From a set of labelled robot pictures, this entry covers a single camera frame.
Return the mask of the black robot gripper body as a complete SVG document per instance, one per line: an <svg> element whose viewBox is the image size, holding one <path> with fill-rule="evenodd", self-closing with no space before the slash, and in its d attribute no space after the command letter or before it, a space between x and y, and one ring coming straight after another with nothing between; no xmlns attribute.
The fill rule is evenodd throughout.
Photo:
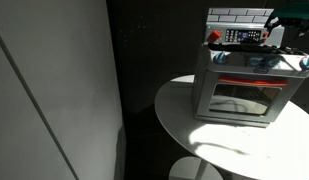
<svg viewBox="0 0 309 180"><path fill-rule="evenodd" d="M309 2L288 2L273 11L282 26L295 27L300 34L309 32Z"/></svg>

